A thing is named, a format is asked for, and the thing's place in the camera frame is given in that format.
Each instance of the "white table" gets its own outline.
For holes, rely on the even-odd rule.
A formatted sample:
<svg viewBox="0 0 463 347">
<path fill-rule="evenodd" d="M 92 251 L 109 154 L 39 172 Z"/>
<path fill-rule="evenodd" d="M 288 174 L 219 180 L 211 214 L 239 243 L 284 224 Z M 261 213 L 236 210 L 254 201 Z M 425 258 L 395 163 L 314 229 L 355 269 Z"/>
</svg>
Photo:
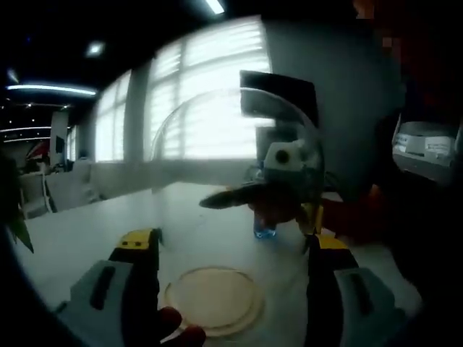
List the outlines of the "white table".
<svg viewBox="0 0 463 347">
<path fill-rule="evenodd" d="M 18 244 L 17 255 L 45 302 L 55 307 L 69 299 L 70 286 L 94 262 L 109 257 L 121 236 L 160 226 L 164 237 L 161 293 L 170 281 L 194 267 L 225 265 L 243 270 L 264 287 L 266 307 L 259 323 L 239 338 L 251 346 L 302 346 L 308 279 L 307 264 L 299 252 L 303 238 L 295 223 L 279 226 L 276 239 L 257 240 L 252 234 L 253 214 L 247 207 L 208 210 L 198 205 L 217 189 L 175 183 L 154 195 L 145 190 L 34 218 L 27 226 L 35 254 Z M 407 309 L 410 302 L 419 302 L 383 247 L 355 249 L 354 255 L 361 265 L 373 266 L 396 297 L 403 297 L 404 303 L 397 302 L 397 306 Z M 223 343 L 213 340 L 208 346 Z"/>
</svg>

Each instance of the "clear plastic dome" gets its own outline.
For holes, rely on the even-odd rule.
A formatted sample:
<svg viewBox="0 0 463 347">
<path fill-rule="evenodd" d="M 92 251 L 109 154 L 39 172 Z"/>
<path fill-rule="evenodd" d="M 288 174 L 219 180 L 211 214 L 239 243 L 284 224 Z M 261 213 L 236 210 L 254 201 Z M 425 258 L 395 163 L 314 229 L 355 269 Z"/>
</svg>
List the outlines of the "clear plastic dome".
<svg viewBox="0 0 463 347">
<path fill-rule="evenodd" d="M 235 328 L 230 328 L 234 327 L 231 322 L 227 329 L 202 324 L 208 336 L 225 336 L 233 343 L 278 338 L 288 344 L 284 341 L 296 339 L 300 343 L 292 346 L 301 346 L 305 305 L 300 305 L 300 312 L 292 312 L 290 324 L 294 327 L 286 334 L 281 329 L 272 333 L 268 327 L 281 325 L 281 307 L 275 305 L 285 305 L 296 297 L 287 292 L 304 295 L 305 237 L 292 221 L 270 231 L 271 237 L 261 238 L 256 215 L 247 206 L 252 198 L 246 194 L 277 184 L 298 203 L 318 206 L 323 176 L 317 129 L 308 116 L 279 96 L 247 88 L 219 90 L 178 107 L 162 123 L 152 146 L 153 218 L 162 230 L 161 306 L 176 307 L 186 319 L 185 326 L 200 324 L 188 320 L 185 307 L 194 311 L 194 303 L 202 302 L 204 307 L 206 300 L 216 308 L 218 299 L 228 303 L 237 299 L 233 299 L 237 291 L 220 287 L 220 283 L 233 280 L 218 280 L 217 276 L 222 276 L 218 275 L 221 271 L 238 273 L 236 280 L 245 278 L 255 284 L 262 307 L 254 307 L 258 312 L 251 316 L 240 317 Z M 222 193 L 239 201 L 227 196 L 222 199 Z M 192 283 L 203 286 L 208 280 L 193 280 L 190 275 L 199 272 L 198 278 L 203 278 L 205 271 L 218 284 L 195 291 Z M 221 320 L 224 311 L 231 310 L 219 309 L 220 319 L 211 319 Z"/>
</svg>

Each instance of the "ceiling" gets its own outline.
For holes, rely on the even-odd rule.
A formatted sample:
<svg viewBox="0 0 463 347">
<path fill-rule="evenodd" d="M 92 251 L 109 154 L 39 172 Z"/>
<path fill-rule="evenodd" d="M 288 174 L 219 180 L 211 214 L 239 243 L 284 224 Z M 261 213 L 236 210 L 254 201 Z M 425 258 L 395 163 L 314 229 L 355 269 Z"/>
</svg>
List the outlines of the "ceiling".
<svg viewBox="0 0 463 347">
<path fill-rule="evenodd" d="M 9 1 L 0 5 L 2 86 L 20 83 L 69 85 L 104 90 L 118 76 L 146 62 L 157 48 L 209 23 L 232 17 L 304 17 L 345 20 L 355 16 L 350 0 L 219 0 L 225 13 L 216 16 L 204 0 L 157 1 Z M 86 58 L 89 43 L 105 43 L 101 56 Z M 91 108 L 95 98 L 63 93 L 6 90 L 0 92 L 0 130 L 50 126 L 51 114 L 69 105 L 71 124 Z M 21 132 L 22 137 L 37 131 Z M 40 131 L 40 136 L 49 136 Z M 2 140 L 19 132 L 1 133 Z"/>
</svg>

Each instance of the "small bottle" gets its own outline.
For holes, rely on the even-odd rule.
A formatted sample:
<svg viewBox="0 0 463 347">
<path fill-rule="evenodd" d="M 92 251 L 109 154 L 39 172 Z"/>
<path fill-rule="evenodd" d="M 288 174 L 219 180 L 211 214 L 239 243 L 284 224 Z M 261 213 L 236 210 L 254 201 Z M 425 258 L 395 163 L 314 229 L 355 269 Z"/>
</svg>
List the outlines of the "small bottle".
<svg viewBox="0 0 463 347">
<path fill-rule="evenodd" d="M 259 162 L 259 169 L 255 175 L 255 181 L 263 181 L 263 161 Z M 254 236 L 257 239 L 271 239 L 276 235 L 275 229 L 264 228 L 259 217 L 254 213 Z"/>
</svg>

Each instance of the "table surface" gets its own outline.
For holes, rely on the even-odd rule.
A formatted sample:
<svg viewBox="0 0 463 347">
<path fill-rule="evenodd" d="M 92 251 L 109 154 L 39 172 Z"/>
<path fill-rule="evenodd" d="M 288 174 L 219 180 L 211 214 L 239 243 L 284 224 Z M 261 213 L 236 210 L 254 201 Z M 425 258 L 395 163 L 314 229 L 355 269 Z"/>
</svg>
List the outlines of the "table surface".
<svg viewBox="0 0 463 347">
<path fill-rule="evenodd" d="M 208 210 L 198 203 L 217 186 L 174 183 L 152 194 L 144 190 L 92 205 L 27 220 L 35 249 L 15 249 L 37 292 L 50 307 L 69 300 L 70 287 L 98 260 L 108 259 L 118 240 L 139 228 L 161 227 L 161 293 L 182 273 L 202 266 L 242 270 L 263 288 L 263 316 L 246 333 L 233 337 L 252 346 L 302 346 L 307 322 L 307 262 L 303 237 L 294 222 L 277 228 L 277 237 L 257 240 L 247 207 Z M 401 277 L 381 245 L 352 247 L 360 266 L 369 267 L 393 291 L 396 305 L 413 313 L 416 290 Z M 208 341 L 222 346 L 228 340 Z"/>
</svg>

